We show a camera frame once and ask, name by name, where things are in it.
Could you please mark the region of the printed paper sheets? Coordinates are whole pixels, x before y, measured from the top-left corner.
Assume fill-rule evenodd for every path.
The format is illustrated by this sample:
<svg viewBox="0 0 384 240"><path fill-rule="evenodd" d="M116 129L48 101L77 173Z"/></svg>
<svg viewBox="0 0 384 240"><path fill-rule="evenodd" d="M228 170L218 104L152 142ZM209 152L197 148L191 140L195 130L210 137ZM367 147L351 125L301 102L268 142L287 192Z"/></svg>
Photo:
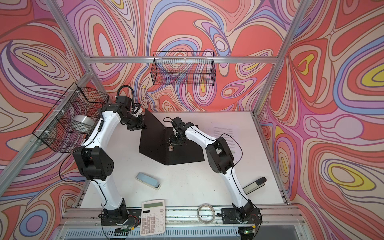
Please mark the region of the printed paper sheets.
<svg viewBox="0 0 384 240"><path fill-rule="evenodd" d="M232 124L221 124L211 122L208 127L208 134L212 137L223 137L234 156L235 161L241 157L241 149L237 144L237 136L239 134L239 127Z"/></svg>

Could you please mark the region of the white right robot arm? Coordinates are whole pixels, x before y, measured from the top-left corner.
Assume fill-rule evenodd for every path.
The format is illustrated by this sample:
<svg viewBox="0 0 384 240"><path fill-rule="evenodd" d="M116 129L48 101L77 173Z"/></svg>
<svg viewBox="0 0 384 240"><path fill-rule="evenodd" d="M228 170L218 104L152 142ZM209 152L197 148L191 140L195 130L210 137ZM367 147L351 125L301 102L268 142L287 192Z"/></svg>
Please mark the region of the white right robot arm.
<svg viewBox="0 0 384 240"><path fill-rule="evenodd" d="M246 196L235 172L234 156L225 138L214 138L202 132L191 122L185 123L180 117L171 120L174 128L174 136L171 138L172 145L181 145L187 140L198 144L206 151L208 163L211 169L219 174L231 195L236 220L245 223L249 220L254 204Z"/></svg>

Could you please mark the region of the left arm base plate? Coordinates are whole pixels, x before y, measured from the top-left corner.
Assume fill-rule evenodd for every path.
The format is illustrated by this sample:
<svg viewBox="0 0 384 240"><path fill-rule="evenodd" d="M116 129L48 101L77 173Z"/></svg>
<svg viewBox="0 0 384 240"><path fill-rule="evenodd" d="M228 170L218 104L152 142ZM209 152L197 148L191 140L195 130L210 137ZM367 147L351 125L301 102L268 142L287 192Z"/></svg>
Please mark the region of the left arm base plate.
<svg viewBox="0 0 384 240"><path fill-rule="evenodd" d="M98 215L102 226L137 226L141 222L141 210L128 209L126 212L119 210L105 210Z"/></svg>

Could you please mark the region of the blue file folder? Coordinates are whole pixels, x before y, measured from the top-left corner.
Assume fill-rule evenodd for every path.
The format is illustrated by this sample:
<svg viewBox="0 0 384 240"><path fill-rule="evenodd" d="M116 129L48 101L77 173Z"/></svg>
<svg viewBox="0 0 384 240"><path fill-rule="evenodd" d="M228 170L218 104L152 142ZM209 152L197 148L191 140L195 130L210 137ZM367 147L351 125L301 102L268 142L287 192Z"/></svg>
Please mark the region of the blue file folder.
<svg viewBox="0 0 384 240"><path fill-rule="evenodd" d="M174 145L169 152L168 141L175 135L174 129L165 127L150 111L145 111L144 122L147 129L142 129L139 152L163 165L181 165L203 162L203 148L191 140L183 146Z"/></svg>

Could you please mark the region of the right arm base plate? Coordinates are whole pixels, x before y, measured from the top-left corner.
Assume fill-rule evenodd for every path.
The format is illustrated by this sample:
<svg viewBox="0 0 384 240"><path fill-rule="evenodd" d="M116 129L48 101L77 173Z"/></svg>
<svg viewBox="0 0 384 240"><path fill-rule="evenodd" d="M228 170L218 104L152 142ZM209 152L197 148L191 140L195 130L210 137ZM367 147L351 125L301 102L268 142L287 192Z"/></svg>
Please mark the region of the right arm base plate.
<svg viewBox="0 0 384 240"><path fill-rule="evenodd" d="M260 225L263 223L263 218L259 208L252 208L250 211L241 212L234 208L222 208L217 214L222 218L223 224L253 224Z"/></svg>

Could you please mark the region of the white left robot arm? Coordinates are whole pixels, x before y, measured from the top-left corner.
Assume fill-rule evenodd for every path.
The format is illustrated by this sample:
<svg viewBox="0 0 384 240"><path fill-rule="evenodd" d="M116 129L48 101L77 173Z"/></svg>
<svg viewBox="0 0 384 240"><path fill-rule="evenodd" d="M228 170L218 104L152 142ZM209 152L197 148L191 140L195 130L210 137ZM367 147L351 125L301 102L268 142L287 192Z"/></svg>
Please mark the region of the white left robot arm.
<svg viewBox="0 0 384 240"><path fill-rule="evenodd" d="M143 129L142 112L140 104L132 112L126 104L106 104L98 109L100 119L89 138L73 152L80 174L95 186L102 198L103 217L126 220L129 216L125 200L112 176L114 161L105 148L118 125L127 126L129 131Z"/></svg>

